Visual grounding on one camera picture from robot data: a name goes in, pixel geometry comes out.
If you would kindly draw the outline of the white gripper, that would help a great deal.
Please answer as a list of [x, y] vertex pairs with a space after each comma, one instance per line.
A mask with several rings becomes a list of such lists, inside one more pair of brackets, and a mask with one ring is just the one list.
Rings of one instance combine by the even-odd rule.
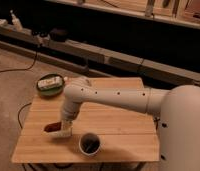
[[61, 129], [64, 131], [70, 130], [73, 125], [73, 120], [75, 120], [80, 112], [81, 104], [77, 102], [72, 102], [65, 100], [61, 107]]

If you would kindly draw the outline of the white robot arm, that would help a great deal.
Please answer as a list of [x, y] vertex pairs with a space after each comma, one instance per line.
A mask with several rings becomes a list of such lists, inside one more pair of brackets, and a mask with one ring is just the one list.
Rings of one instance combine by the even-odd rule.
[[79, 77], [64, 87], [62, 119], [75, 120], [85, 102], [158, 116], [159, 171], [200, 171], [200, 87], [103, 89]]

